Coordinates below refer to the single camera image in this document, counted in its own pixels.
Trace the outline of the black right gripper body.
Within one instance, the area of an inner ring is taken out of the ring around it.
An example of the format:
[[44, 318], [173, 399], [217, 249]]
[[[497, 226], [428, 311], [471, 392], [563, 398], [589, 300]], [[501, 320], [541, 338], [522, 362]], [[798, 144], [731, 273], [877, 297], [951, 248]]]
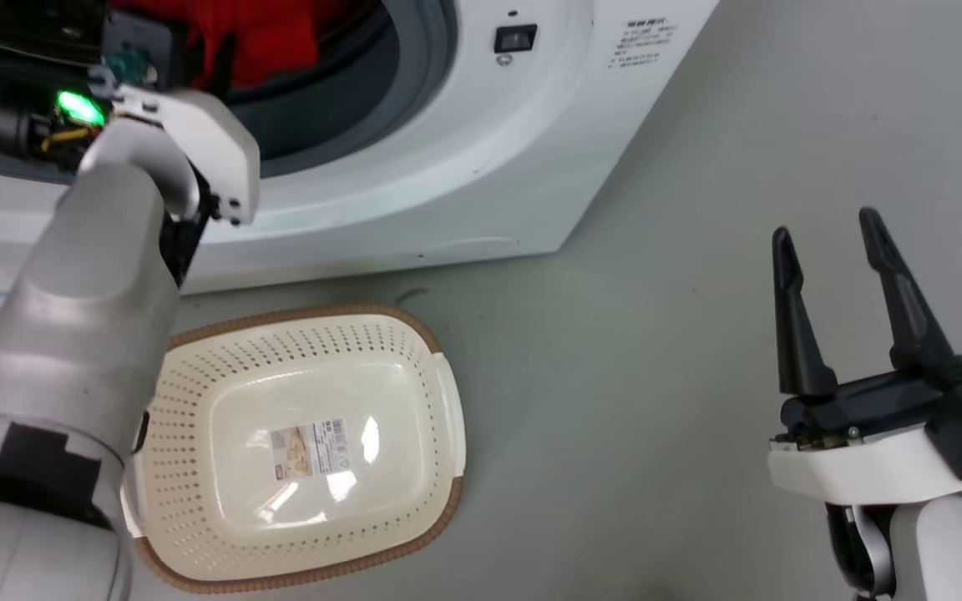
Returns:
[[773, 452], [843, 447], [853, 440], [921, 425], [942, 456], [962, 456], [962, 383], [933, 388], [914, 374], [891, 371], [839, 384], [835, 395], [787, 393], [780, 408], [786, 427], [770, 441]]

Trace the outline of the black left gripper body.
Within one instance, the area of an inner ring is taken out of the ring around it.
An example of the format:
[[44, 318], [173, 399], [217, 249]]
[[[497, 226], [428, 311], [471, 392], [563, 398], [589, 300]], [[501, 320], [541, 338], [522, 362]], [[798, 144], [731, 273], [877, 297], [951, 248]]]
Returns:
[[103, 100], [73, 90], [0, 95], [0, 156], [77, 164], [109, 122]]

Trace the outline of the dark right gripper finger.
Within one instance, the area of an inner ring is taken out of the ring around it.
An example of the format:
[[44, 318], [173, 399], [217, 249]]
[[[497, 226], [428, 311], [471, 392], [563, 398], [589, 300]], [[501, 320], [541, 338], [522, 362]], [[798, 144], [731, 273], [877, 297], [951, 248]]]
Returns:
[[786, 227], [772, 232], [772, 289], [774, 290], [779, 389], [808, 398], [828, 398], [838, 388], [836, 374], [818, 349], [802, 289], [804, 273]]
[[884, 293], [893, 345], [889, 358], [897, 371], [914, 374], [933, 388], [962, 383], [962, 356], [954, 353], [896, 240], [878, 210], [858, 212], [866, 256]]

